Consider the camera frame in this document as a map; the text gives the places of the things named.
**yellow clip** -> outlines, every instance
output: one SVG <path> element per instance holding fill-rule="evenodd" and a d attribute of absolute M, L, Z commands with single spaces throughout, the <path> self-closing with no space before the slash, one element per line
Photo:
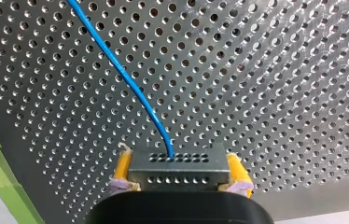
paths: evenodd
<path fill-rule="evenodd" d="M 125 144 L 119 143 L 120 147 L 125 147 L 125 150 L 119 155 L 119 164 L 117 165 L 116 172 L 114 173 L 115 179 L 127 179 L 128 169 L 131 164 L 132 150 Z"/>
<path fill-rule="evenodd" d="M 253 183 L 250 176 L 248 175 L 248 172 L 242 166 L 241 160 L 235 153 L 232 153 L 232 152 L 228 153 L 227 161 L 230 167 L 230 182 L 249 181 Z M 248 189 L 247 198 L 250 198 L 250 196 L 251 196 L 251 189 Z"/>

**black object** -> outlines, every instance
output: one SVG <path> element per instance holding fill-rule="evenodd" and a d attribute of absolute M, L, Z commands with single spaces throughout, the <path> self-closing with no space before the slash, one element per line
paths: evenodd
<path fill-rule="evenodd" d="M 88 224 L 273 224 L 256 202 L 228 192 L 121 193 L 98 203 Z"/>

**blue cable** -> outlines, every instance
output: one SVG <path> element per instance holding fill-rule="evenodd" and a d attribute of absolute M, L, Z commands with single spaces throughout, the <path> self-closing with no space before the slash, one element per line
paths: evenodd
<path fill-rule="evenodd" d="M 142 105 L 145 107 L 148 115 L 152 118 L 155 125 L 158 128 L 158 131 L 160 132 L 163 142 L 166 145 L 166 150 L 168 153 L 168 157 L 173 157 L 174 150 L 171 145 L 171 138 L 169 137 L 168 133 L 166 132 L 165 128 L 163 127 L 160 119 L 158 119 L 157 115 L 154 113 L 151 105 L 149 104 L 148 100 L 146 99 L 145 95 L 140 91 L 137 84 L 132 80 L 132 78 L 129 76 L 129 74 L 126 72 L 126 70 L 123 68 L 122 64 L 119 62 L 119 60 L 116 58 L 116 56 L 111 52 L 110 48 L 105 44 L 102 37 L 98 34 L 98 32 L 95 30 L 95 28 L 92 26 L 90 20 L 88 20 L 85 13 L 82 11 L 81 7 L 79 6 L 77 0 L 68 0 L 70 6 L 72 6 L 73 10 L 78 15 L 79 19 L 84 23 L 87 30 L 90 32 L 91 36 L 95 39 L 98 46 L 101 48 L 105 56 L 110 60 L 112 64 L 114 64 L 114 67 L 119 71 L 119 73 L 122 75 L 122 78 L 125 80 L 125 82 L 129 85 L 131 90 L 134 92 L 134 94 L 139 98 Z"/>

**perforated metal sheet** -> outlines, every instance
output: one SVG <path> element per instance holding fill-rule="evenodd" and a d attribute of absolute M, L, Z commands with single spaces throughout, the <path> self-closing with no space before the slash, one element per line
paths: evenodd
<path fill-rule="evenodd" d="M 349 1 L 81 5 L 176 151 L 223 142 L 263 205 L 277 191 L 349 181 Z M 82 222 L 105 196 L 118 141 L 163 147 L 70 6 L 54 0 L 0 0 L 0 140 L 48 223 Z"/>

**metal panel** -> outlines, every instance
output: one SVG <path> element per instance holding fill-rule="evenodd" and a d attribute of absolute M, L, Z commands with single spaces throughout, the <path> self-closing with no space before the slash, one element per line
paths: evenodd
<path fill-rule="evenodd" d="M 223 142 L 243 158 L 268 208 L 286 207 L 280 197 L 298 190 L 323 204 L 325 185 L 336 186 L 330 199 L 342 206 L 349 1 L 81 5 L 156 108 L 176 152 Z M 0 0 L 0 141 L 48 223 L 82 222 L 106 195 L 118 141 L 163 146 L 67 3 L 53 0 Z"/>

